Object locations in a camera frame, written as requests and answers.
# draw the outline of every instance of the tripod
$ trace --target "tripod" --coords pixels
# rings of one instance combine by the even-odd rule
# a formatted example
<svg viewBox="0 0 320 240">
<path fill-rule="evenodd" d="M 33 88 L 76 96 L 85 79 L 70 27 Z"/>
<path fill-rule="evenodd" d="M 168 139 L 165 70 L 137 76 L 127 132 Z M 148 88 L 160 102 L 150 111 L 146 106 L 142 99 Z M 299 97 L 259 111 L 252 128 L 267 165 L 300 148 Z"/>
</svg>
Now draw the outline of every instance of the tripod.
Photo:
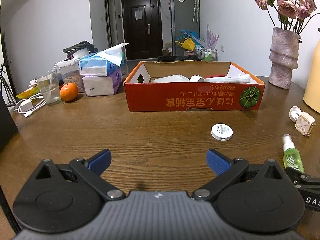
<svg viewBox="0 0 320 240">
<path fill-rule="evenodd" d="M 7 107 L 15 106 L 16 102 L 14 100 L 14 95 L 13 95 L 9 85 L 7 84 L 4 76 L 2 75 L 2 73 L 5 73 L 5 71 L 3 70 L 3 66 L 4 66 L 4 64 L 1 64 L 1 67 L 0 67 L 0 93 L 2 94 L 2 87 L 4 87 L 4 91 L 7 95 L 8 101 L 9 101 L 7 103 Z"/>
</svg>

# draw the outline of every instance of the yellow plastic bag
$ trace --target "yellow plastic bag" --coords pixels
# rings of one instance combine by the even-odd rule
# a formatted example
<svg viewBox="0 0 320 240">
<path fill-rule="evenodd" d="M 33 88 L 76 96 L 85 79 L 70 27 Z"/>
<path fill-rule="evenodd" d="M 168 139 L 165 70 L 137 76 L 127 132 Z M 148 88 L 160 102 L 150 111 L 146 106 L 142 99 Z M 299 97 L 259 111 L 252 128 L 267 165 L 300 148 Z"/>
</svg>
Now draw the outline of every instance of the yellow plastic bag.
<svg viewBox="0 0 320 240">
<path fill-rule="evenodd" d="M 179 44 L 183 49 L 185 50 L 189 50 L 189 51 L 193 51 L 195 49 L 195 43 L 193 42 L 193 40 L 191 38 L 184 38 L 185 41 L 183 43 L 179 42 L 179 41 L 175 41 L 175 43 Z"/>
<path fill-rule="evenodd" d="M 37 85 L 34 85 L 34 86 L 28 88 L 26 91 L 23 91 L 22 93 L 18 94 L 17 98 L 25 99 L 25 98 L 29 98 L 37 93 L 40 93 L 40 90 Z"/>
</svg>

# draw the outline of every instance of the dried flower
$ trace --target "dried flower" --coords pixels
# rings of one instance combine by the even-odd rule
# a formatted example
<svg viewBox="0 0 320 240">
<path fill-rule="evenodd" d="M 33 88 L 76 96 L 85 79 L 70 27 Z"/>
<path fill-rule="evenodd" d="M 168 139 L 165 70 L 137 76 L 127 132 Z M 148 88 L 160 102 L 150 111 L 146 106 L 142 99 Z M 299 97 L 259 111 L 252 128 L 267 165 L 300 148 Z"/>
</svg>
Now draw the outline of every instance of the dried flower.
<svg viewBox="0 0 320 240">
<path fill-rule="evenodd" d="M 267 3 L 268 3 L 268 0 L 256 0 L 256 4 L 262 10 L 267 10 Z"/>
<path fill-rule="evenodd" d="M 314 0 L 299 0 L 299 5 L 306 7 L 310 13 L 314 12 L 317 9 Z"/>
<path fill-rule="evenodd" d="M 278 10 L 281 15 L 295 19 L 297 17 L 297 7 L 293 0 L 277 0 Z"/>
<path fill-rule="evenodd" d="M 310 16 L 309 10 L 304 6 L 299 6 L 297 10 L 297 16 L 299 19 L 304 20 Z"/>
</svg>

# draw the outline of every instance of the green spray bottle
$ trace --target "green spray bottle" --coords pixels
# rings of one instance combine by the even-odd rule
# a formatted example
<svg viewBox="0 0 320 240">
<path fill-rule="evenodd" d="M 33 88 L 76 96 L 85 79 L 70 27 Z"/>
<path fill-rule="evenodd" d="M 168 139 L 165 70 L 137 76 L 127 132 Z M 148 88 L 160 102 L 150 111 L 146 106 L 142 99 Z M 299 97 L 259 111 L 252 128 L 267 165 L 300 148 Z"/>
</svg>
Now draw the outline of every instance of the green spray bottle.
<svg viewBox="0 0 320 240">
<path fill-rule="evenodd" d="M 302 161 L 298 150 L 294 147 L 291 136 L 285 134 L 282 137 L 283 141 L 283 164 L 284 168 L 290 167 L 295 170 L 304 172 Z"/>
</svg>

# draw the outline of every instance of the wood grain tabletop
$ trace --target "wood grain tabletop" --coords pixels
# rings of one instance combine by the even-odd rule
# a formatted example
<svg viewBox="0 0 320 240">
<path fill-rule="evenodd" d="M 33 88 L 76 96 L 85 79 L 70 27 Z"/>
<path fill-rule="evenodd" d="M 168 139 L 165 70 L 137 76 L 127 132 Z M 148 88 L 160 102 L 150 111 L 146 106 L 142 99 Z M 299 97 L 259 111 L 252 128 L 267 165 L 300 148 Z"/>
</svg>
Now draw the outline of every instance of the wood grain tabletop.
<svg viewBox="0 0 320 240">
<path fill-rule="evenodd" d="M 267 83 L 258 111 L 186 111 L 130 113 L 121 87 L 116 95 L 45 106 L 27 119 L 14 114 L 20 133 L 0 154 L 0 184 L 12 206 L 15 196 L 42 159 L 56 164 L 88 158 L 103 148 L 112 152 L 111 166 L 102 177 L 124 192 L 130 190 L 187 190 L 215 177 L 206 165 L 206 152 L 215 148 L 229 158 L 262 164 L 276 159 L 283 165 L 282 135 L 289 133 L 300 151 L 306 173 L 320 177 L 320 115 L 303 101 L 304 90 L 292 84 L 283 90 Z M 292 106 L 319 123 L 310 137 L 290 121 Z M 211 136 L 216 123 L 229 125 L 229 141 Z M 306 210 L 298 232 L 320 239 L 320 213 Z M 1 240 L 14 236 L 0 212 Z"/>
</svg>

